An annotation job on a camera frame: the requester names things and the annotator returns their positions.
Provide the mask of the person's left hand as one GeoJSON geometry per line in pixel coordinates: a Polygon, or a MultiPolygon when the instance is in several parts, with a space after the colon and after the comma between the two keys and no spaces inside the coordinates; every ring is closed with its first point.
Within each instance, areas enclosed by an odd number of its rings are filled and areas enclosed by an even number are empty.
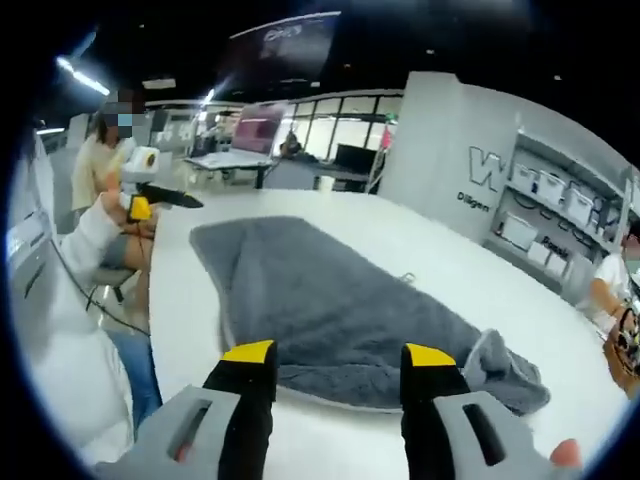
{"type": "Polygon", "coordinates": [[[99,195],[99,202],[103,210],[111,220],[119,227],[127,224],[128,211],[121,204],[121,195],[118,190],[107,190],[99,195]]]}

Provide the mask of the person's right hand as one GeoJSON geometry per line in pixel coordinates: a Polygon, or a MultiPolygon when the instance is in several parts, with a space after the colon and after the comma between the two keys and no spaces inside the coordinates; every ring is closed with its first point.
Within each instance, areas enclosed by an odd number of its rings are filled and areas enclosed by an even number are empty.
{"type": "Polygon", "coordinates": [[[578,442],[569,438],[560,442],[552,451],[549,460],[556,466],[582,468],[582,458],[578,442]]]}

